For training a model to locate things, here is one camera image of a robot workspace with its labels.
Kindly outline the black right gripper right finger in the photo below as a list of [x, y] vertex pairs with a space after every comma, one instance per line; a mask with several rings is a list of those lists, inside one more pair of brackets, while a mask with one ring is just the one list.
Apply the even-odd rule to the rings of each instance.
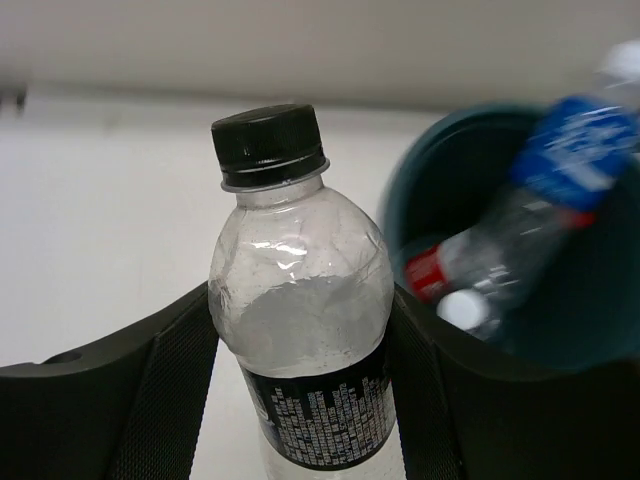
[[546, 370], [457, 330], [402, 288], [387, 329], [410, 479], [635, 479], [639, 366]]

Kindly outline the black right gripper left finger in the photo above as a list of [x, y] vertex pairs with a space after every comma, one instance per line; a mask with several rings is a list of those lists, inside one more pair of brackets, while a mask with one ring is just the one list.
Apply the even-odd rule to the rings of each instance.
[[189, 478], [217, 345], [200, 285], [99, 340], [3, 367], [2, 478]]

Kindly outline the red label water bottle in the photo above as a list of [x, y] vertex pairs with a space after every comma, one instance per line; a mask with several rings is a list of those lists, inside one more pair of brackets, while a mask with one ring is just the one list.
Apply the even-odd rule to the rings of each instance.
[[469, 290], [486, 302], [512, 307], [527, 297], [566, 239], [594, 220], [593, 213], [566, 209], [490, 214], [451, 237], [406, 249], [401, 279], [426, 303]]

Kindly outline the dark label bottle black cap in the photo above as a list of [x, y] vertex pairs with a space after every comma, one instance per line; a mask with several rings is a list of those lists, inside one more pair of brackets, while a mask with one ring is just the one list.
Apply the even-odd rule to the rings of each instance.
[[402, 479], [385, 332], [395, 285], [370, 217], [327, 187], [315, 110], [212, 124], [236, 205], [208, 280], [215, 328], [257, 414], [271, 479]]

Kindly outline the teal plastic bin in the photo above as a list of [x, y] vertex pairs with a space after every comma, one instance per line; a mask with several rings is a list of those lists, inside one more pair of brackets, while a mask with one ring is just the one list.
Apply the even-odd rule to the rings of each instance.
[[[475, 106], [445, 115], [396, 165], [380, 220], [398, 283], [413, 256], [475, 223], [504, 184], [539, 107]], [[639, 161], [632, 158], [595, 221], [576, 232], [492, 339], [552, 370], [639, 356]]]

